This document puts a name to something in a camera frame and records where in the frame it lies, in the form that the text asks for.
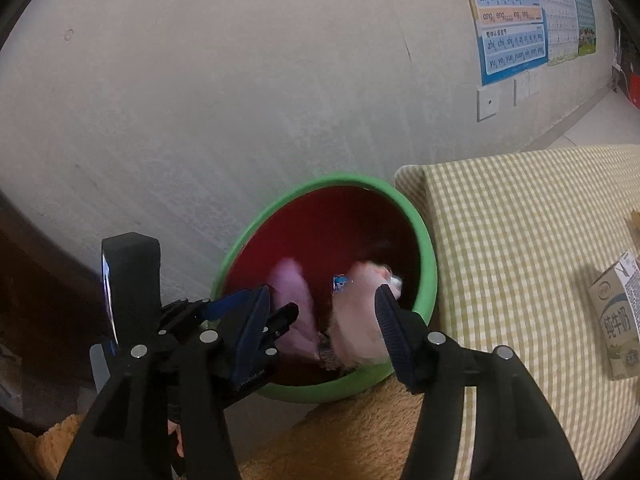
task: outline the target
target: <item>pink cloth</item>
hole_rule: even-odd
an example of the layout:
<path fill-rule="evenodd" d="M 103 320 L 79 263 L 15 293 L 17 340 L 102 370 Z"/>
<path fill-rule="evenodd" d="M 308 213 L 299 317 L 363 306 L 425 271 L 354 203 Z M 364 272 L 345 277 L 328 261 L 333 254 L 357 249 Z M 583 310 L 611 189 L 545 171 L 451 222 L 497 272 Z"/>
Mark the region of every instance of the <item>pink cloth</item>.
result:
<path fill-rule="evenodd" d="M 387 362 L 389 354 L 376 319 L 374 298 L 385 283 L 396 299 L 400 290 L 392 283 L 388 268 L 371 262 L 354 264 L 347 278 L 333 298 L 328 330 L 332 348 L 347 368 Z"/>
<path fill-rule="evenodd" d="M 313 300 L 302 277 L 302 267 L 292 258 L 279 261 L 271 271 L 269 284 L 273 287 L 273 304 L 276 310 L 292 302 L 299 310 L 298 319 L 285 335 L 277 339 L 276 347 L 283 354 L 317 361 L 320 341 Z"/>

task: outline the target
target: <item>cardboard box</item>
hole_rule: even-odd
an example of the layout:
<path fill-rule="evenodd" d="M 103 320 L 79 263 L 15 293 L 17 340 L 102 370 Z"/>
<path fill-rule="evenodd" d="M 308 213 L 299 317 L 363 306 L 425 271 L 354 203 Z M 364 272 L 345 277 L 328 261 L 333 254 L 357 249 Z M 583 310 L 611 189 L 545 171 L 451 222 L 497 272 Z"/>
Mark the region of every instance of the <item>cardboard box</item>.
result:
<path fill-rule="evenodd" d="M 630 251 L 589 288 L 607 343 L 613 379 L 640 375 L 640 269 Z"/>

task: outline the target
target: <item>educational wall chart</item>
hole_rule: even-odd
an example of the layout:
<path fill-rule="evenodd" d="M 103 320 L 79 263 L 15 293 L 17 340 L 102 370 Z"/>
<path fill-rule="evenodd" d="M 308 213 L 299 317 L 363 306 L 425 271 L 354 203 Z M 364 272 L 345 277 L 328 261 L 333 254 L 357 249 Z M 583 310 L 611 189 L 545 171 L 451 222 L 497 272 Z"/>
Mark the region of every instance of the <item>educational wall chart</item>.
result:
<path fill-rule="evenodd" d="M 596 51 L 596 18 L 591 0 L 575 0 L 578 11 L 578 56 Z"/>
<path fill-rule="evenodd" d="M 548 61 L 541 0 L 469 0 L 476 19 L 482 84 Z"/>
<path fill-rule="evenodd" d="M 542 0 L 549 41 L 549 63 L 578 56 L 578 11 L 575 0 Z"/>

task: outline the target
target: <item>tiled floor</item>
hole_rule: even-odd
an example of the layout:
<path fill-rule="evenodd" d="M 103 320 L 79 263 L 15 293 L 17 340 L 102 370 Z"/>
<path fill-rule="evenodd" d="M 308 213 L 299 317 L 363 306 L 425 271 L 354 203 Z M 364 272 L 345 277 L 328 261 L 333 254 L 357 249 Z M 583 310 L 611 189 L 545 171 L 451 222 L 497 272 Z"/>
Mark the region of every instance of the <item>tiled floor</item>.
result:
<path fill-rule="evenodd" d="M 229 439 L 238 462 L 302 420 L 315 404 L 291 404 L 251 394 L 225 410 Z"/>
<path fill-rule="evenodd" d="M 622 93 L 609 92 L 550 148 L 590 144 L 640 144 L 640 110 Z"/>

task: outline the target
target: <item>red object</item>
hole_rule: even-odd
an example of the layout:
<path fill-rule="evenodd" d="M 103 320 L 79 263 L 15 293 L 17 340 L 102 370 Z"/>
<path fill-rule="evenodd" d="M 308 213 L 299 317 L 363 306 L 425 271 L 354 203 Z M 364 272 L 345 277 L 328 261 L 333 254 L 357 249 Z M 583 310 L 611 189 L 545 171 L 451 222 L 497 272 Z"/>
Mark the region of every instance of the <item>red object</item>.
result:
<path fill-rule="evenodd" d="M 232 264 L 227 294 L 265 283 L 283 258 L 303 269 L 324 328 L 331 309 L 333 279 L 357 261 L 388 265 L 402 279 L 399 303 L 414 306 L 420 279 L 420 253 L 411 223 L 393 202 L 357 186 L 325 187 L 287 203 L 254 233 Z"/>
<path fill-rule="evenodd" d="M 629 75 L 629 100 L 640 108 L 640 75 L 633 72 Z"/>

